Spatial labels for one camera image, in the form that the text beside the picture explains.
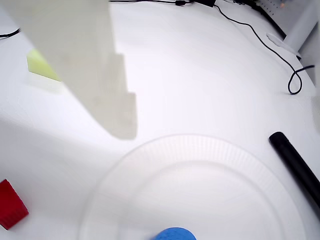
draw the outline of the blue object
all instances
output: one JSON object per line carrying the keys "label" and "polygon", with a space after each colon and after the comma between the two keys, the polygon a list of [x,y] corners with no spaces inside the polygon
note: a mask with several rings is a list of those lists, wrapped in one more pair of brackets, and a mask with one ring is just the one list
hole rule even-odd
{"label": "blue object", "polygon": [[196,238],[187,229],[171,227],[160,232],[153,240],[196,240]]}

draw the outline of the white table surface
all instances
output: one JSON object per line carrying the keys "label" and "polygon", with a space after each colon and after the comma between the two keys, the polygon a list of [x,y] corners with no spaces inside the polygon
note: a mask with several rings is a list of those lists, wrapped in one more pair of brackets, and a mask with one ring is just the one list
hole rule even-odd
{"label": "white table surface", "polygon": [[[216,2],[231,18],[252,24],[296,69],[297,58],[269,42],[277,34],[250,7]],[[77,239],[88,197],[125,154],[163,136],[201,134],[238,145],[263,162],[292,196],[308,240],[320,222],[268,142],[284,132],[317,177],[320,134],[305,72],[289,95],[291,69],[252,31],[215,8],[150,2],[111,7],[117,51],[125,55],[128,88],[137,96],[138,133],[118,140],[102,129],[63,83],[28,72],[33,47],[23,33],[0,40],[0,179],[8,179],[30,215],[2,240]],[[0,8],[0,33],[17,26]]]}

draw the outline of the yellow sponge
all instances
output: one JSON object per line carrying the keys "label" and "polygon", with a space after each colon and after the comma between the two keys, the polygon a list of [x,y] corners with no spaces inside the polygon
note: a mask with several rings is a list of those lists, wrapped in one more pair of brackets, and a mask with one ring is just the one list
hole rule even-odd
{"label": "yellow sponge", "polygon": [[55,71],[50,67],[44,57],[36,49],[31,50],[26,56],[29,72],[61,81]]}

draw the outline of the white paper plate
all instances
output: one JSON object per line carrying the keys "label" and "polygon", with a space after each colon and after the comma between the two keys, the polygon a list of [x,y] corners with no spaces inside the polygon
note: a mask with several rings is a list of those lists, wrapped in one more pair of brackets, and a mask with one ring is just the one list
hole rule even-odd
{"label": "white paper plate", "polygon": [[225,141],[179,135],[128,154],[103,180],[81,240],[150,240],[170,227],[197,240],[305,240],[297,208],[260,161]]}

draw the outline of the black tube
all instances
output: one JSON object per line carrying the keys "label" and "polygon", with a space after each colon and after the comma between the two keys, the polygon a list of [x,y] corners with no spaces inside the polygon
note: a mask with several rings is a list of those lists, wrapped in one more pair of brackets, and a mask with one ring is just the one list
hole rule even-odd
{"label": "black tube", "polygon": [[284,164],[289,168],[294,177],[301,182],[320,208],[320,182],[297,150],[282,132],[272,134],[269,137],[269,141]]}

